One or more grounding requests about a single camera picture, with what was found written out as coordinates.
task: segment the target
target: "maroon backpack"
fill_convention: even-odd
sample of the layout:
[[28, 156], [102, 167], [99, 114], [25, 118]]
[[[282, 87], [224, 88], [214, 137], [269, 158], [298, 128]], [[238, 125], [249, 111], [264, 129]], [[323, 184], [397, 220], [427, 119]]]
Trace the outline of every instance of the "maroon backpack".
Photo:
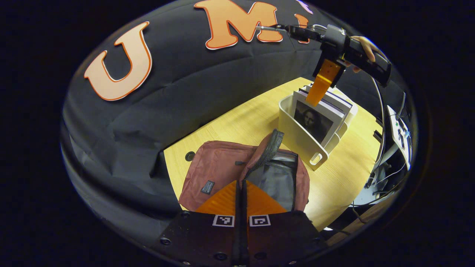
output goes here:
[[179, 203], [195, 211], [216, 192], [247, 180], [276, 200], [286, 211], [303, 211], [310, 178], [300, 157], [279, 149], [284, 133], [276, 129], [259, 146], [231, 142], [204, 143], [193, 157]]

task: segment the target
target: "backpack label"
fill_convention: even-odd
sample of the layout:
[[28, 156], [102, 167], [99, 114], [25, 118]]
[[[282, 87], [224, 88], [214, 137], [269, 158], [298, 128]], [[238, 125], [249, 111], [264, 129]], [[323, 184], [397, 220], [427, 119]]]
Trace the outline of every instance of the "backpack label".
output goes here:
[[201, 189], [201, 192], [209, 195], [211, 193], [211, 189], [213, 189], [213, 186], [214, 186], [214, 182], [208, 181], [206, 182], [206, 185]]

